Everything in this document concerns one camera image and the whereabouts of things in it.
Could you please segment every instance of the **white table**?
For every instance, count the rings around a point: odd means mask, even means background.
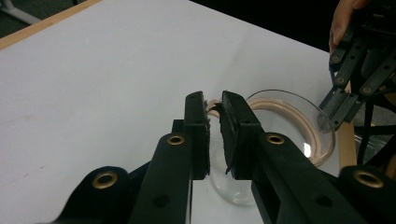
[[[187,0],[104,0],[0,51],[0,223],[50,222],[82,178],[149,161],[184,98],[288,90],[318,105],[328,53]],[[338,151],[322,168],[338,175]],[[195,181],[192,223],[260,223]]]

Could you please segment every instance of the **wooden table edge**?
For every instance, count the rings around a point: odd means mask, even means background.
[[[71,16],[75,15],[76,13],[84,10],[85,8],[90,7],[100,1],[101,0],[87,0],[87,1],[82,2],[76,6],[70,7],[68,9],[66,9],[65,11],[57,13],[51,17],[48,17],[48,18],[44,19],[43,21],[40,21],[40,22],[30,25],[24,29],[21,29],[11,35],[7,35],[3,38],[0,38],[0,50],[5,49],[15,43],[18,43],[19,41],[23,40],[24,38],[34,35],[34,34],[50,27],[51,25],[53,25],[59,21],[62,21],[68,17],[71,17]]]

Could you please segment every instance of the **dark floor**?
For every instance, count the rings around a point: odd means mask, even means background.
[[[191,0],[217,11],[247,21],[280,35],[295,39],[317,49],[328,51],[332,14],[338,0],[305,1],[253,1],[253,0]],[[73,0],[12,0],[14,7],[40,20],[72,7]],[[28,25],[0,12],[0,37],[10,35]],[[364,107],[355,118],[357,125],[364,121]],[[375,107],[375,125],[396,125],[396,115],[382,107]],[[370,159],[391,135],[371,138],[366,154]]]
[[[14,7],[40,19],[44,20],[52,15],[72,7],[72,0],[11,0]],[[0,11],[0,38],[13,34],[28,24],[19,21],[8,14]]]

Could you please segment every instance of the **finger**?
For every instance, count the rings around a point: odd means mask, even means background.
[[[332,41],[333,39],[333,34],[332,34],[332,29],[330,29],[330,38],[329,38],[329,52],[330,55],[332,55],[332,53],[335,51],[335,49],[337,48],[336,45],[334,45],[334,42]]]
[[[332,42],[338,45],[343,38],[356,0],[341,0],[332,17]]]
[[[358,0],[352,5],[352,7],[354,9],[362,9],[364,7],[367,7],[368,4],[369,0]]]

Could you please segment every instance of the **glass bowl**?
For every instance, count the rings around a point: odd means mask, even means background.
[[[209,102],[208,108],[219,101]],[[335,130],[320,108],[295,93],[282,90],[258,91],[247,103],[265,132],[282,133],[317,167],[332,155]],[[250,180],[234,180],[226,175],[219,114],[209,111],[210,119],[210,179],[218,194],[235,205],[254,205]]]
[[[265,132],[282,133],[317,167],[332,155],[335,130],[316,105],[289,91],[258,91],[247,103]]]

